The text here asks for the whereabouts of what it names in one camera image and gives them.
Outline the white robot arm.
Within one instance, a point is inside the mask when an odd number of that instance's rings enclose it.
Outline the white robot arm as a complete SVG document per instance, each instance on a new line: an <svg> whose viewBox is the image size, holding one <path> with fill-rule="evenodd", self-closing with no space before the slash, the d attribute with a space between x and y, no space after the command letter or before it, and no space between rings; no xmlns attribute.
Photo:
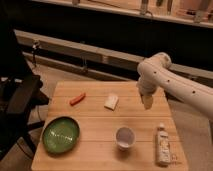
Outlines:
<svg viewBox="0 0 213 171"><path fill-rule="evenodd" d="M170 56L164 52L146 58L138 64L140 77L137 87L144 106L147 109L152 106L152 95L157 87L161 87L213 122L213 88L172 73L168 70L171 64Z"/></svg>

